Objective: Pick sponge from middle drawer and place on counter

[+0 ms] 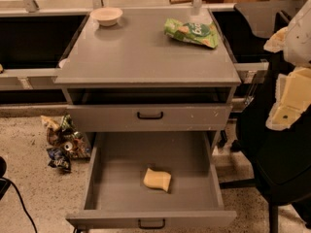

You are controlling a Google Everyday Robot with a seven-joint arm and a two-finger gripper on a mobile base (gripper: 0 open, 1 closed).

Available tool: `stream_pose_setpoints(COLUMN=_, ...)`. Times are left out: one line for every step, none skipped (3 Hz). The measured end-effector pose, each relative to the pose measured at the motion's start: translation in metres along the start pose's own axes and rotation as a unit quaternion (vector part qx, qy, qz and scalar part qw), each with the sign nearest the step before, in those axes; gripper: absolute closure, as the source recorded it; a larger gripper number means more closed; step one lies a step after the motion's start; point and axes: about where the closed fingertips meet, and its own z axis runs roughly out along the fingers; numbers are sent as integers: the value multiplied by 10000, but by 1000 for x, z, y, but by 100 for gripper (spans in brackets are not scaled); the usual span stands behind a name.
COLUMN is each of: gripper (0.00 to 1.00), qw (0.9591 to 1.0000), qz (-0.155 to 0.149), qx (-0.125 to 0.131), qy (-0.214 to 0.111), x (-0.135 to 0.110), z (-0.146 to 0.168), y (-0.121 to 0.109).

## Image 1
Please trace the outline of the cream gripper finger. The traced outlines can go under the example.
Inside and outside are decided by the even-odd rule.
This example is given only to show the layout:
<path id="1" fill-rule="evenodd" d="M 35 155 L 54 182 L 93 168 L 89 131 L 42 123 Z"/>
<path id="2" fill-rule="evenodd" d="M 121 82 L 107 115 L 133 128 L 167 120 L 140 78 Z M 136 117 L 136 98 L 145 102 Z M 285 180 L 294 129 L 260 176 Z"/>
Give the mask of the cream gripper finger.
<path id="1" fill-rule="evenodd" d="M 287 31 L 287 27 L 283 27 L 278 30 L 266 41 L 263 49 L 273 53 L 281 51 L 285 44 L 285 36 Z"/>
<path id="2" fill-rule="evenodd" d="M 311 105 L 311 69 L 295 67 L 288 75 L 280 74 L 275 98 L 265 126 L 276 131 L 289 129 Z"/>

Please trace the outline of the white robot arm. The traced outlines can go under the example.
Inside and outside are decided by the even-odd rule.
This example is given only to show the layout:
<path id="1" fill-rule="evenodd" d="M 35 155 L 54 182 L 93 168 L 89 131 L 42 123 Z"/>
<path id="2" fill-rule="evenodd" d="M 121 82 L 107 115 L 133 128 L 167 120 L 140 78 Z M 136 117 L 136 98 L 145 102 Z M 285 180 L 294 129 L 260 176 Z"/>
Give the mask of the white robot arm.
<path id="1" fill-rule="evenodd" d="M 278 76 L 276 102 L 265 123 L 271 130 L 282 131 L 289 129 L 311 105 L 311 0 L 263 48 L 270 52 L 281 50 L 284 59 L 294 66 L 288 75 Z"/>

